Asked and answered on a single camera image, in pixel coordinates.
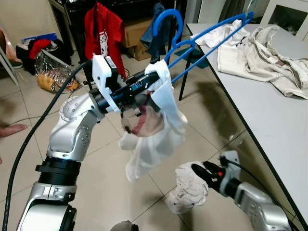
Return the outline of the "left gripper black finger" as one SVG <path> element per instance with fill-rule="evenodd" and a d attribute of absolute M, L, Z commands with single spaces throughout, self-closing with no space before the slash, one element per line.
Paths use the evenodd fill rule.
<path fill-rule="evenodd" d="M 156 71 L 147 74 L 144 71 L 140 71 L 126 80 L 126 86 L 128 86 L 131 93 L 141 93 L 156 83 L 158 79 L 160 77 Z"/>
<path fill-rule="evenodd" d="M 148 111 L 148 102 L 150 99 L 150 95 L 149 94 L 137 94 L 135 95 L 135 107 L 133 110 L 133 113 L 135 116 L 141 116 L 145 113 L 147 113 Z"/>

